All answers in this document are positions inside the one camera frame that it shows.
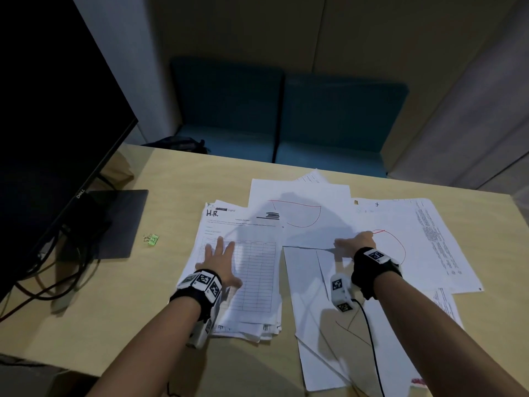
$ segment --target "wristband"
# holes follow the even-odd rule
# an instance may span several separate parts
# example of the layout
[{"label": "wristband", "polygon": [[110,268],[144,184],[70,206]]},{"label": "wristband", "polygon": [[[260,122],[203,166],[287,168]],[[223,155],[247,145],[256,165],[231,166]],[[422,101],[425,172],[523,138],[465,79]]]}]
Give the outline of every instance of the wristband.
[{"label": "wristband", "polygon": [[373,290],[374,279],[386,272],[394,272],[402,277],[398,265],[396,260],[378,249],[365,246],[354,254],[354,272],[351,281],[360,287],[366,300],[371,297],[377,299]]},{"label": "wristband", "polygon": [[169,302],[182,296],[196,300],[201,306],[198,321],[206,321],[211,317],[212,307],[221,295],[222,281],[213,270],[201,269],[190,274],[178,284]]}]

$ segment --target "black bag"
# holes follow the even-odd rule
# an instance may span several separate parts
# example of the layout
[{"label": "black bag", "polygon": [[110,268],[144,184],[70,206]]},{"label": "black bag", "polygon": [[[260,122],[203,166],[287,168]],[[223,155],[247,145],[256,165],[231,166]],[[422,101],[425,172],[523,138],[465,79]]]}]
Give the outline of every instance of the black bag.
[{"label": "black bag", "polygon": [[200,142],[197,142],[193,138],[188,138],[187,136],[173,135],[156,142],[146,143],[143,146],[207,154],[207,148],[204,146],[204,143],[203,139],[201,139]]}]

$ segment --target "hand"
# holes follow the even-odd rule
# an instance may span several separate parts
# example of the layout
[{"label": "hand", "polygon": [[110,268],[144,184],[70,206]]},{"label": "hand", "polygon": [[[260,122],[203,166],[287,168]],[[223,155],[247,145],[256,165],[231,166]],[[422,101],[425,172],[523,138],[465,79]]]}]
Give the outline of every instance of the hand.
[{"label": "hand", "polygon": [[354,258],[354,254],[360,248],[369,246],[370,248],[376,248],[377,244],[373,241],[373,233],[371,231],[362,231],[354,238],[336,238],[334,240],[334,246],[345,249],[347,254]]},{"label": "hand", "polygon": [[242,287],[242,280],[238,277],[235,277],[231,269],[231,262],[234,249],[235,243],[232,241],[226,247],[226,251],[224,251],[224,240],[222,239],[222,237],[219,237],[217,239],[217,247],[215,248],[215,254],[213,254],[213,248],[211,247],[211,245],[206,245],[204,263],[197,263],[195,268],[197,270],[213,270],[221,278],[222,288],[231,286]]}]

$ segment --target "wooden table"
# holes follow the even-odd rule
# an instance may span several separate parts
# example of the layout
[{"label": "wooden table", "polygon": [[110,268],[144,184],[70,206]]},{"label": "wooden table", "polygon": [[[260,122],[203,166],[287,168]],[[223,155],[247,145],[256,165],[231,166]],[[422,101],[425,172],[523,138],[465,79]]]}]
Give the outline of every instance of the wooden table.
[{"label": "wooden table", "polygon": [[[103,261],[62,314],[51,314],[48,302],[34,301],[1,323],[0,353],[99,376],[167,303],[193,247],[205,202],[219,199],[247,206],[253,178],[294,180],[309,172],[142,146],[126,146],[125,152],[136,172],[127,188],[149,190],[131,257]],[[331,171],[322,174],[332,183],[348,184],[353,197],[433,201],[485,287],[482,293],[455,296],[466,331],[529,388],[529,229],[511,197]],[[143,242],[147,233],[160,236],[156,246]],[[94,269],[92,265],[85,278]],[[47,280],[52,284],[52,277]],[[31,281],[26,285],[37,291]],[[171,391],[304,395],[284,263],[280,290],[280,335],[259,345],[212,339],[207,351],[188,350],[185,363],[175,370]],[[14,290],[7,310],[24,299]],[[355,393],[343,388],[322,395]]]}]

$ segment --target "blue chair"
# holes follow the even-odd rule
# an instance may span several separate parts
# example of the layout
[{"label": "blue chair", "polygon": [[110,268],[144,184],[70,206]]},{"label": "blue chair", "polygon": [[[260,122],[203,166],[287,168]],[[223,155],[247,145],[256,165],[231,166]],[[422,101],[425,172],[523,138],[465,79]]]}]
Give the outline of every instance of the blue chair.
[{"label": "blue chair", "polygon": [[407,94],[404,84],[287,75],[275,162],[386,177],[380,150]]},{"label": "blue chair", "polygon": [[277,133],[281,69],[196,57],[170,62],[183,126],[211,154],[271,162]]}]

